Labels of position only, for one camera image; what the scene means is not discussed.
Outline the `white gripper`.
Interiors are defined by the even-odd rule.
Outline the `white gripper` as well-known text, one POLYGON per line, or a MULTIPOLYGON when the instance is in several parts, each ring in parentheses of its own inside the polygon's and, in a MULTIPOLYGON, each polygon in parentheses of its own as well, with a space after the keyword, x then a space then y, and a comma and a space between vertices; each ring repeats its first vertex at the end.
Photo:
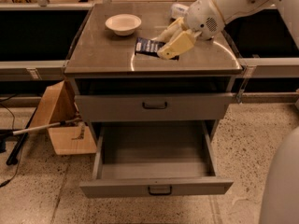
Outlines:
POLYGON ((231 21, 253 15, 270 5, 269 0, 196 0, 184 18, 178 17, 156 37, 156 41, 166 43, 157 54, 162 59, 173 59, 192 49, 198 36, 210 39, 231 21))

